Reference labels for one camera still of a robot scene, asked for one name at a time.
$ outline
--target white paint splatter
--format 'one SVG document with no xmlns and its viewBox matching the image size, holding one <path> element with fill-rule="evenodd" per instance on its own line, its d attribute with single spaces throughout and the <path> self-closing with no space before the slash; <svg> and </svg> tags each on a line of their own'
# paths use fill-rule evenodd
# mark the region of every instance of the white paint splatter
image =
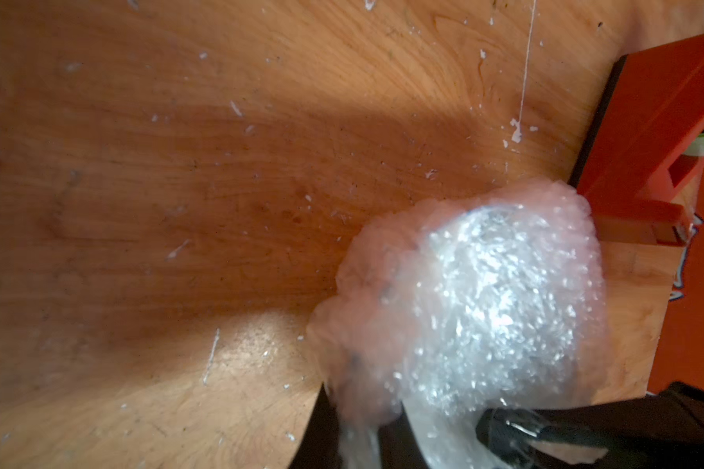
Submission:
<svg viewBox="0 0 704 469">
<path fill-rule="evenodd" d="M 212 344 L 212 352 L 208 356 L 207 361 L 207 372 L 203 375 L 203 385 L 206 386 L 208 382 L 208 373 L 211 371 L 211 367 L 214 364 L 214 352 L 216 351 L 216 344 L 219 342 L 219 328 L 216 328 L 216 336 L 214 336 L 214 344 Z"/>
<path fill-rule="evenodd" d="M 511 139 L 519 143 L 522 141 L 522 116 L 524 115 L 524 98 L 527 94 L 527 72 L 529 71 L 529 50 L 532 46 L 532 31 L 535 29 L 535 11 L 537 10 L 537 0 L 532 3 L 532 21 L 529 24 L 529 37 L 527 38 L 527 55 L 524 60 L 524 81 L 522 84 L 522 102 L 519 105 L 519 121 L 516 124 L 516 131 Z"/>
<path fill-rule="evenodd" d="M 240 108 L 237 107 L 237 104 L 235 104 L 235 101 L 230 101 L 230 106 L 232 107 L 232 110 L 235 111 L 235 114 L 237 114 L 237 117 L 242 117 L 242 113 L 240 112 Z"/>
<path fill-rule="evenodd" d="M 186 247 L 188 244 L 190 244 L 190 239 L 185 239 L 185 240 L 182 242 L 182 244 L 177 247 L 177 249 L 175 249 L 174 251 L 170 252 L 170 253 L 167 255 L 167 258 L 168 258 L 168 259 L 177 258 L 177 255 L 180 254 L 180 251 L 181 251 L 184 247 Z"/>
</svg>

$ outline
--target bubble wrapped object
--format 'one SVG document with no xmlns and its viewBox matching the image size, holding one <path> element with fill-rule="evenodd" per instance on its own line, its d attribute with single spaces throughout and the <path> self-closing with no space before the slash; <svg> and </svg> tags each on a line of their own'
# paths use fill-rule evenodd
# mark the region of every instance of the bubble wrapped object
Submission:
<svg viewBox="0 0 704 469">
<path fill-rule="evenodd" d="M 589 205 L 563 183 L 376 218 L 336 283 L 308 337 L 345 423 L 347 467 L 371 467 L 355 448 L 402 402 L 427 428 L 432 441 L 418 440 L 431 467 L 494 467 L 479 448 L 451 448 L 480 410 L 588 404 L 605 378 L 599 244 Z"/>
</svg>

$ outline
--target white paint speck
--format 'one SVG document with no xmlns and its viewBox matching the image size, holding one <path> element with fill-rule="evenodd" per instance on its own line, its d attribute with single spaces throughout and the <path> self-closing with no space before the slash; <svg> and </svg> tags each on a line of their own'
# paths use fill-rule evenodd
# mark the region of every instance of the white paint speck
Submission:
<svg viewBox="0 0 704 469">
<path fill-rule="evenodd" d="M 208 356 L 207 361 L 207 372 L 203 375 L 203 385 L 206 386 L 208 382 L 208 373 L 211 371 L 211 367 L 214 364 L 214 351 L 216 351 L 216 344 L 219 342 L 219 328 L 216 328 L 216 335 L 214 336 L 214 343 L 212 344 L 212 352 Z"/>
<path fill-rule="evenodd" d="M 177 255 L 180 254 L 180 251 L 186 247 L 190 243 L 190 239 L 185 239 L 181 245 L 179 245 L 174 251 L 170 252 L 167 255 L 168 259 L 174 259 L 177 258 Z"/>
<path fill-rule="evenodd" d="M 232 107 L 232 110 L 235 111 L 235 114 L 237 114 L 237 117 L 242 117 L 242 112 L 240 112 L 240 108 L 237 107 L 235 101 L 230 101 L 230 106 Z"/>
</svg>

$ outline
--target wooden surface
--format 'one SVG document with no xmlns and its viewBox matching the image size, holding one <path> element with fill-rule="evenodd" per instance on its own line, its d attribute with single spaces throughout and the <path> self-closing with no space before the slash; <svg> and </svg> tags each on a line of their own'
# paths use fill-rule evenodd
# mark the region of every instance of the wooden surface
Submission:
<svg viewBox="0 0 704 469">
<path fill-rule="evenodd" d="M 566 179 L 614 59 L 701 32 L 693 0 L 1 0 L 0 467 L 286 467 L 366 220 Z M 604 254 L 599 399 L 637 396 L 679 253 Z"/>
</svg>

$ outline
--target plastic wrap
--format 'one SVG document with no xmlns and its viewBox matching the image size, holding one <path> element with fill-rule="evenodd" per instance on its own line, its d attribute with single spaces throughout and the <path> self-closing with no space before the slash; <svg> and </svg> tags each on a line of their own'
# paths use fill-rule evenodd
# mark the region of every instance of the plastic wrap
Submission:
<svg viewBox="0 0 704 469">
<path fill-rule="evenodd" d="M 599 245 L 587 202 L 565 184 L 377 218 L 336 282 L 308 336 L 350 468 L 373 467 L 375 455 L 355 448 L 375 446 L 370 430 L 402 402 L 431 467 L 495 467 L 456 443 L 482 409 L 588 404 L 604 379 Z"/>
</svg>

